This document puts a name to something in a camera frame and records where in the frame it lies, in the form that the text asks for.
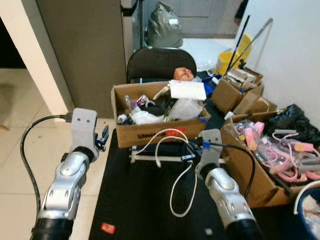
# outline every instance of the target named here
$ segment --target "white wall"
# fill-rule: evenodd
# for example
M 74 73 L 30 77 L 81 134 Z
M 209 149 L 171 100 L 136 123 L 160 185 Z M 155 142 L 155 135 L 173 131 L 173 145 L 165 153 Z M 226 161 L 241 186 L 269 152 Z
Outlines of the white wall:
M 51 113 L 68 112 L 73 102 L 64 101 L 21 0 L 0 0 L 0 16 Z
M 264 75 L 264 97 L 279 108 L 293 103 L 320 128 L 320 0 L 249 0 L 246 33 L 257 39 L 247 67 Z

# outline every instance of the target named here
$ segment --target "black table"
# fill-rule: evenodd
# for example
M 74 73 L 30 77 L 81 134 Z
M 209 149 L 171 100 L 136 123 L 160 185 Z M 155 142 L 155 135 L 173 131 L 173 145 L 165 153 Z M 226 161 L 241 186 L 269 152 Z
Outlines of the black table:
M 172 215 L 169 197 L 173 182 L 187 166 L 181 162 L 153 161 L 130 164 L 129 150 L 118 148 L 112 133 L 108 160 L 101 183 L 89 239 L 91 240 L 225 240 L 226 235 L 215 203 L 204 181 L 199 180 L 190 212 L 183 218 Z M 172 205 L 182 213 L 189 204 L 194 173 L 180 179 Z M 253 209 L 266 239 L 303 240 L 306 234 L 292 215 L 293 206 Z M 100 230 L 102 223 L 116 227 L 114 234 Z M 206 236 L 205 229 L 213 231 Z

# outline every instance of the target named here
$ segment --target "blue clip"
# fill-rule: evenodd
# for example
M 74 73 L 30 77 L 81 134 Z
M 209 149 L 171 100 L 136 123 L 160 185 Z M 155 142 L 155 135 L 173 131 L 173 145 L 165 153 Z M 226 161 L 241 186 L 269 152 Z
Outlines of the blue clip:
M 196 119 L 200 119 L 205 124 L 208 124 L 208 121 L 203 116 L 197 116 Z
M 203 141 L 202 146 L 204 149 L 210 149 L 210 142 L 209 141 Z

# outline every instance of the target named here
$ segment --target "black cable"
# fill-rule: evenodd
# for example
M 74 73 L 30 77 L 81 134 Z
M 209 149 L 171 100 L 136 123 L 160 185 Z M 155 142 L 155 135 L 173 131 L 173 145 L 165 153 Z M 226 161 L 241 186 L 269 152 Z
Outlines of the black cable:
M 36 199 L 36 218 L 35 220 L 37 221 L 38 218 L 38 213 L 40 211 L 41 208 L 41 199 L 40 199 L 40 193 L 39 193 L 39 189 L 38 189 L 38 185 L 35 179 L 35 176 L 29 166 L 29 163 L 27 161 L 26 158 L 26 154 L 25 154 L 25 141 L 26 141 L 26 137 L 28 135 L 28 133 L 30 132 L 30 130 L 37 124 L 48 120 L 48 119 L 66 119 L 67 115 L 52 115 L 52 116 L 45 116 L 43 118 L 40 118 L 39 120 L 33 122 L 23 133 L 22 138 L 21 138 L 21 142 L 20 142 L 20 154 L 21 154 L 21 158 L 22 161 L 24 163 L 24 166 L 26 168 L 26 171 L 29 174 L 29 177 L 31 179 L 32 182 L 32 186 L 33 186 L 33 190 L 34 190 L 34 194 L 35 194 L 35 199 Z
M 248 150 L 246 150 L 245 148 L 242 148 L 240 146 L 237 145 L 232 145 L 232 144 L 220 144 L 220 143 L 214 143 L 214 142 L 210 142 L 210 145 L 213 146 L 219 146 L 219 147 L 224 147 L 224 148 L 233 148 L 233 149 L 238 149 L 241 152 L 246 153 L 247 155 L 249 155 L 249 157 L 251 158 L 252 161 L 252 170 L 251 170 L 251 176 L 248 182 L 248 185 L 246 187 L 245 193 L 244 193 L 244 198 L 247 199 L 252 182 L 254 181 L 254 177 L 255 177 L 255 173 L 256 173 L 256 161 L 254 156 L 251 154 L 251 152 L 249 152 Z

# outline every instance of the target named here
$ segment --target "office chair backrest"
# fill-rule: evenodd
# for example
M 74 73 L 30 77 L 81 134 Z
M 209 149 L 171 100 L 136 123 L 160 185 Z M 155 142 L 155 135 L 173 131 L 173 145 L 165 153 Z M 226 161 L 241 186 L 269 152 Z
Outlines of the office chair backrest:
M 193 57 L 184 50 L 176 48 L 141 48 L 129 59 L 127 83 L 131 79 L 153 78 L 172 79 L 176 68 L 190 69 L 197 75 Z

